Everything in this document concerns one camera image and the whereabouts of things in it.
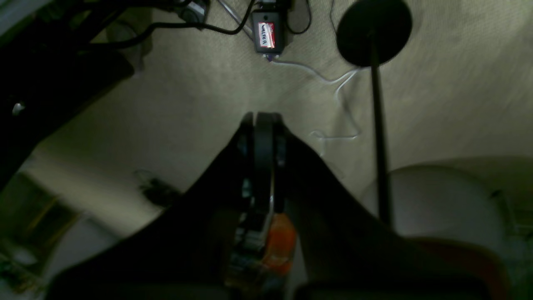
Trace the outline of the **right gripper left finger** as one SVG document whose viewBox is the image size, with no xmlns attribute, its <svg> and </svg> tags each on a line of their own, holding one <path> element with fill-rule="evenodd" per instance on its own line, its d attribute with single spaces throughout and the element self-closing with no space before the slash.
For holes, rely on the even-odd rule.
<svg viewBox="0 0 533 300">
<path fill-rule="evenodd" d="M 235 231 L 251 196 L 253 114 L 177 203 L 114 247 L 61 272 L 48 300 L 232 299 L 224 286 Z"/>
</svg>

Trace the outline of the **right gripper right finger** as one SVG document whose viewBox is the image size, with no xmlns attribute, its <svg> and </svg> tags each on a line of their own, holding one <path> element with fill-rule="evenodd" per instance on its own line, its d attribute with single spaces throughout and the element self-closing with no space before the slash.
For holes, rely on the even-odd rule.
<svg viewBox="0 0 533 300">
<path fill-rule="evenodd" d="M 508 300 L 503 225 L 487 188 L 442 166 L 392 172 L 394 226 L 368 211 L 324 161 L 273 117 L 274 207 L 301 238 L 310 283 L 297 298 Z"/>
</svg>

